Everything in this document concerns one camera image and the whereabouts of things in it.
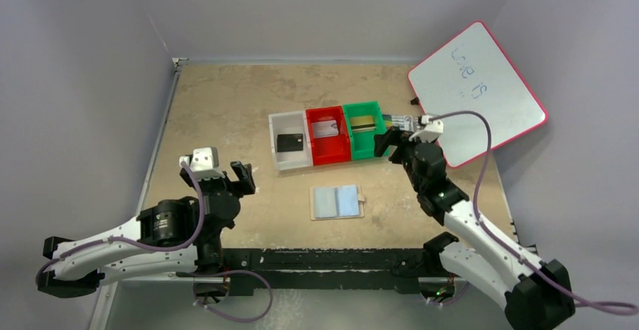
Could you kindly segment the marker pen pack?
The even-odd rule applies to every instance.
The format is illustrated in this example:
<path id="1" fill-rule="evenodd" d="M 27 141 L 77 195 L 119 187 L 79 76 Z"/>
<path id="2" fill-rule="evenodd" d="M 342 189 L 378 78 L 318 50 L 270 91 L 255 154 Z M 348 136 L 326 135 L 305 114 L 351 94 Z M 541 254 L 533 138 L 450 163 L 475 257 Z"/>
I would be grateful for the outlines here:
<path id="1" fill-rule="evenodd" d="M 420 116 L 382 114 L 387 129 L 398 127 L 400 130 L 416 132 L 422 128 Z"/>

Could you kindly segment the green plastic bin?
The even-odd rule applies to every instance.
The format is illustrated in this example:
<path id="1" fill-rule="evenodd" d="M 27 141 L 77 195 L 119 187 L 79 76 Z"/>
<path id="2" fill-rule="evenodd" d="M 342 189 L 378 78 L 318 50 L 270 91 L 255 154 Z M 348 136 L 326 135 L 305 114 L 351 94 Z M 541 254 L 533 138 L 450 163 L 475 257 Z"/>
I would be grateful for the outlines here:
<path id="1" fill-rule="evenodd" d="M 350 137 L 351 160 L 368 160 L 374 157 L 375 134 L 384 134 L 387 128 L 384 124 L 381 108 L 377 101 L 356 102 L 342 105 L 347 131 Z M 372 115 L 375 118 L 375 131 L 353 133 L 350 129 L 350 117 Z"/>

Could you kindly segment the gold credit card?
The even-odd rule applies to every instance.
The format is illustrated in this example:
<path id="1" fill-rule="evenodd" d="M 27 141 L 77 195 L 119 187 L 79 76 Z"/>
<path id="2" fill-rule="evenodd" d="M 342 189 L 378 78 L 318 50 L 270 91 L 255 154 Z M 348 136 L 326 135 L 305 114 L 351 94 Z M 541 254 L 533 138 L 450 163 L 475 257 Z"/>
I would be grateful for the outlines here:
<path id="1" fill-rule="evenodd" d="M 375 118 L 372 115 L 350 117 L 350 129 L 353 133 L 375 131 Z"/>

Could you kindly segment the red plastic bin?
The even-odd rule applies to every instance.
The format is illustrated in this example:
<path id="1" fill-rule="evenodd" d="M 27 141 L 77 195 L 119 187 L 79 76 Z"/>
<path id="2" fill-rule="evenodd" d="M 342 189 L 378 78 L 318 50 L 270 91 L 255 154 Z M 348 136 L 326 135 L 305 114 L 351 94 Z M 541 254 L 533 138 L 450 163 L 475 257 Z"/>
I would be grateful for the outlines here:
<path id="1" fill-rule="evenodd" d="M 340 105 L 307 109 L 307 127 L 309 129 L 310 147 L 314 166 L 343 163 L 351 160 L 350 137 Z M 337 136 L 315 139 L 311 124 L 316 121 L 336 120 L 340 133 Z"/>

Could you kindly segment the white plastic bin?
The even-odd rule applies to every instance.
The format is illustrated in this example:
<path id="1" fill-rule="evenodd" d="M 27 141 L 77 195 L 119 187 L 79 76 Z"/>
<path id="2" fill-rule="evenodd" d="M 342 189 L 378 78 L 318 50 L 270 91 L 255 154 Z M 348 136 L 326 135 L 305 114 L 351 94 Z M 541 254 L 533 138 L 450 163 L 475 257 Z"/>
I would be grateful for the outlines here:
<path id="1" fill-rule="evenodd" d="M 278 171 L 313 166 L 310 134 L 305 111 L 268 115 L 271 154 Z"/>

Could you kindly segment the beige card holder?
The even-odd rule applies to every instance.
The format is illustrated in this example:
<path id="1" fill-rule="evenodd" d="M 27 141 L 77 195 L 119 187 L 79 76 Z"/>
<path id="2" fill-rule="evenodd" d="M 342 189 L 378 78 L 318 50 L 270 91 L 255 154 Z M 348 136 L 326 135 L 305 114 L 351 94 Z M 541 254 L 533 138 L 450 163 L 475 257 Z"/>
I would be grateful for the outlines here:
<path id="1" fill-rule="evenodd" d="M 311 221 L 365 216 L 366 198 L 358 185 L 313 187 L 309 195 Z"/>

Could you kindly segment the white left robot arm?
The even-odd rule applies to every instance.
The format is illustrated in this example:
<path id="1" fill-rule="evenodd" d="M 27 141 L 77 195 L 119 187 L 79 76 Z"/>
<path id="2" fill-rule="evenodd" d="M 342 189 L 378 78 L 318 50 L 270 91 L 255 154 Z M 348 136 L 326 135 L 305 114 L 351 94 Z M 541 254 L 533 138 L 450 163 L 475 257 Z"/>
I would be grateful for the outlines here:
<path id="1" fill-rule="evenodd" d="M 48 237 L 38 270 L 40 292 L 77 298 L 100 286 L 158 273 L 195 273 L 214 277 L 226 269 L 221 235 L 235 226 L 240 201 L 256 190 L 252 166 L 231 162 L 237 180 L 225 171 L 181 163 L 180 176 L 195 196 L 166 199 L 122 225 L 83 240 Z"/>

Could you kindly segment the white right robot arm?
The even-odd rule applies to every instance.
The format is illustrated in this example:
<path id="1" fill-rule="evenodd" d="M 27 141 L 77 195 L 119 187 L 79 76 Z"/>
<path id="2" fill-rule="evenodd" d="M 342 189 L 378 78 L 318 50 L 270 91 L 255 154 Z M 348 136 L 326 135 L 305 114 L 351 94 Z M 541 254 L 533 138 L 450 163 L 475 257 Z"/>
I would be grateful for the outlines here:
<path id="1" fill-rule="evenodd" d="M 443 150 L 410 135 L 397 127 L 376 134 L 374 155 L 394 146 L 390 162 L 402 165 L 421 209 L 445 228 L 423 245 L 425 269 L 464 278 L 503 310 L 513 329 L 554 329 L 572 317 L 574 300 L 555 288 L 570 289 L 566 267 L 519 246 L 477 212 L 448 178 Z"/>

